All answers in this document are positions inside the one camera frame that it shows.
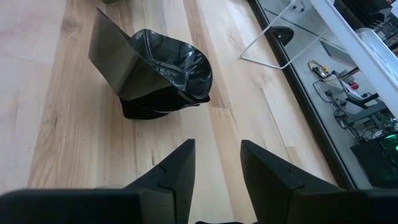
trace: wood grain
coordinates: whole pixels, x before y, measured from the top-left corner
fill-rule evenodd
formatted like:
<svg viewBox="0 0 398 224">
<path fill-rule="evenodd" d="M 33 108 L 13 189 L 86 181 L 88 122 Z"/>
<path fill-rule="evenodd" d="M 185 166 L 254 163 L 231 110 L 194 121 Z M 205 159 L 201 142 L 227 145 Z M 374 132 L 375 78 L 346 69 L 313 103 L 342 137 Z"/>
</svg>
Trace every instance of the wood grain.
<svg viewBox="0 0 398 224">
<path fill-rule="evenodd" d="M 239 59 L 260 32 L 245 0 L 36 2 L 5 0 L 0 8 L 2 192 L 122 188 L 187 138 L 197 143 L 190 223 L 256 220 L 242 139 L 334 183 L 282 72 Z M 125 119 L 88 60 L 96 7 L 129 35 L 152 29 L 198 47 L 213 69 L 210 103 L 152 121 Z M 276 63 L 265 39 L 248 54 Z"/>
</svg>

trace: electronic device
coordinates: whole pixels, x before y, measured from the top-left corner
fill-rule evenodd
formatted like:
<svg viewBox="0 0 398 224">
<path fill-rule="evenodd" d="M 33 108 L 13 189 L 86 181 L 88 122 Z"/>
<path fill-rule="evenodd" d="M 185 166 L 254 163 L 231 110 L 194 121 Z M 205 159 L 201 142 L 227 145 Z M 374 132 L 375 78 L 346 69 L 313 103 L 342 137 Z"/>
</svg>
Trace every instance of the electronic device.
<svg viewBox="0 0 398 224">
<path fill-rule="evenodd" d="M 398 188 L 398 131 L 351 147 L 374 187 Z"/>
<path fill-rule="evenodd" d="M 340 81 L 340 83 L 344 87 L 344 92 L 347 94 L 347 96 L 350 96 L 358 101 L 364 100 L 364 97 L 362 97 L 351 85 L 343 81 Z"/>
<path fill-rule="evenodd" d="M 331 74 L 329 74 L 327 71 L 325 71 L 325 69 L 321 66 L 313 67 L 312 71 L 314 72 L 314 74 L 317 75 L 318 78 L 320 78 L 322 80 L 331 76 Z"/>
<path fill-rule="evenodd" d="M 322 44 L 322 47 L 325 49 L 326 53 L 329 55 L 331 59 L 339 63 L 342 63 L 343 65 L 349 66 L 351 68 L 356 67 L 354 60 L 344 50 L 332 46 L 331 44 L 323 40 L 320 40 L 320 43 Z"/>
</svg>

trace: black cord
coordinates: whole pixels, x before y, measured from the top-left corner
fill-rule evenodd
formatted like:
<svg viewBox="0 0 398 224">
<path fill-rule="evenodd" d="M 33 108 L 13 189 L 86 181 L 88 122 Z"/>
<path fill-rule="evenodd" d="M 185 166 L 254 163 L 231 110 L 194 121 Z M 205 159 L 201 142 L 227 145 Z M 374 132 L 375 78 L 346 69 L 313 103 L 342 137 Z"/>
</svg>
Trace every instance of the black cord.
<svg viewBox="0 0 398 224">
<path fill-rule="evenodd" d="M 375 136 L 374 134 L 375 134 L 377 131 L 381 131 L 381 134 L 380 134 L 380 135 L 378 135 L 378 136 Z M 380 137 L 380 136 L 382 136 L 382 135 L 383 135 L 383 131 L 382 131 L 382 130 L 379 130 L 379 129 L 377 129 L 377 130 L 374 130 L 374 132 L 372 133 L 371 139 L 378 138 L 378 137 Z"/>
<path fill-rule="evenodd" d="M 345 116 L 344 111 L 342 111 L 341 109 L 335 109 L 333 115 L 334 115 L 338 125 L 340 125 L 340 127 L 343 128 L 344 130 L 347 130 L 348 125 L 346 124 L 346 121 L 344 118 L 344 116 Z"/>
<path fill-rule="evenodd" d="M 365 138 L 365 139 L 368 139 L 370 136 L 372 136 L 372 134 L 374 133 L 374 131 L 371 133 L 371 135 L 369 136 L 365 136 L 365 134 L 368 132 L 368 131 L 370 131 L 370 130 L 372 130 L 372 129 L 374 129 L 374 127 L 371 127 L 371 128 L 368 128 L 367 130 L 365 130 L 363 133 L 362 133 L 362 138 Z"/>
<path fill-rule="evenodd" d="M 362 140 L 362 137 L 359 135 L 358 130 L 356 128 L 354 128 L 353 126 L 348 126 L 348 131 L 354 136 L 355 140 L 357 140 L 357 141 Z"/>
<path fill-rule="evenodd" d="M 333 103 L 333 101 L 325 100 L 325 99 L 321 96 L 321 94 L 319 93 L 318 89 L 317 89 L 316 86 L 315 86 L 315 84 L 318 83 L 318 82 L 322 82 L 322 81 L 321 81 L 321 80 L 317 80 L 316 82 L 312 83 L 312 86 L 313 86 L 313 88 L 315 89 L 316 93 L 318 93 L 318 96 L 319 96 L 325 103 Z"/>
</svg>

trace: green light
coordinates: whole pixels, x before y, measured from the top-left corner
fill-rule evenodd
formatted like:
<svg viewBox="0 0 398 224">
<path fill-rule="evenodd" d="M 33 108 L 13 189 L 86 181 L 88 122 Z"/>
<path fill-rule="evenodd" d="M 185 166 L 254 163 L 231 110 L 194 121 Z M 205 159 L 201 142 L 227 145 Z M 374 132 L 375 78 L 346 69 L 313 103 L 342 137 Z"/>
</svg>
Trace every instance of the green light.
<svg viewBox="0 0 398 224">
<path fill-rule="evenodd" d="M 385 139 L 395 138 L 395 137 L 397 137 L 397 136 L 398 136 L 398 134 L 391 134 L 390 136 L 387 136 Z"/>
</svg>

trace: cable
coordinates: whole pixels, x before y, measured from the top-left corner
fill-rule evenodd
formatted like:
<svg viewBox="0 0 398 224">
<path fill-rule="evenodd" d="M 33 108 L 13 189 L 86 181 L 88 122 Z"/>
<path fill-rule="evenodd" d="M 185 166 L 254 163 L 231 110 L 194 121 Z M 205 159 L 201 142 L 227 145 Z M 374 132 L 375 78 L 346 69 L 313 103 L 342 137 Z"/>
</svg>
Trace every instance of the cable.
<svg viewBox="0 0 398 224">
<path fill-rule="evenodd" d="M 374 134 L 376 134 L 377 131 L 381 131 L 381 134 L 379 134 L 378 136 L 375 136 Z M 378 138 L 378 137 L 382 136 L 383 134 L 384 134 L 384 133 L 383 133 L 382 130 L 375 130 L 375 132 L 372 134 L 371 138 L 372 138 L 372 139 L 375 139 L 375 138 Z"/>
<path fill-rule="evenodd" d="M 313 86 L 313 88 L 315 89 L 316 93 L 318 93 L 318 96 L 319 96 L 325 103 L 332 103 L 332 101 L 325 100 L 324 97 L 321 96 L 321 94 L 319 93 L 318 89 L 317 89 L 316 86 L 315 86 L 315 84 L 318 83 L 318 82 L 322 82 L 322 81 L 321 81 L 321 80 L 317 80 L 317 81 L 315 81 L 314 83 L 312 83 L 312 86 Z"/>
<path fill-rule="evenodd" d="M 357 141 L 362 140 L 362 138 L 361 138 L 361 136 L 359 135 L 358 130 L 357 130 L 356 128 L 354 128 L 354 127 L 352 127 L 352 126 L 348 126 L 348 132 L 352 135 L 352 137 L 353 137 L 355 140 L 357 140 Z"/>
<path fill-rule="evenodd" d="M 347 125 L 346 122 L 345 122 L 345 117 L 344 117 L 345 114 L 344 114 L 344 111 L 343 111 L 343 110 L 336 109 L 336 110 L 333 112 L 333 116 L 335 117 L 335 119 L 336 119 L 338 125 L 340 125 L 341 128 L 343 128 L 344 130 L 347 130 L 347 129 L 348 129 L 348 125 Z"/>
<path fill-rule="evenodd" d="M 318 78 L 318 75 L 313 71 L 313 68 L 314 68 L 314 67 L 311 66 L 311 64 L 318 65 L 319 67 L 323 68 L 325 72 L 329 73 L 329 68 L 328 68 L 328 67 L 326 67 L 326 66 L 324 66 L 324 65 L 321 65 L 321 64 L 318 63 L 316 60 L 310 60 L 310 61 L 307 63 L 308 68 L 311 70 L 311 72 L 312 72 L 317 78 Z M 359 68 L 356 67 L 356 68 L 352 69 L 351 71 L 349 71 L 349 72 L 347 73 L 346 76 L 341 77 L 341 78 L 339 78 L 335 73 L 332 72 L 332 74 L 336 75 L 336 78 L 331 79 L 331 80 L 326 80 L 326 79 L 324 79 L 323 81 L 325 81 L 325 83 L 327 83 L 327 82 L 331 82 L 331 81 L 335 81 L 335 80 L 339 80 L 339 81 L 340 81 L 340 80 L 344 80 L 344 79 L 346 79 L 346 78 L 349 78 L 349 77 L 352 76 L 352 75 L 355 75 L 355 74 L 358 73 L 358 72 L 359 72 Z"/>
<path fill-rule="evenodd" d="M 371 133 L 371 135 L 374 133 L 374 127 L 371 127 L 371 128 L 368 128 L 367 130 L 365 130 L 363 133 L 362 133 L 362 138 L 365 138 L 365 139 L 368 139 L 368 137 L 370 137 L 369 135 L 368 136 L 365 136 L 365 134 L 368 132 L 368 131 L 371 131 L 371 130 L 373 130 L 373 132 Z"/>
</svg>

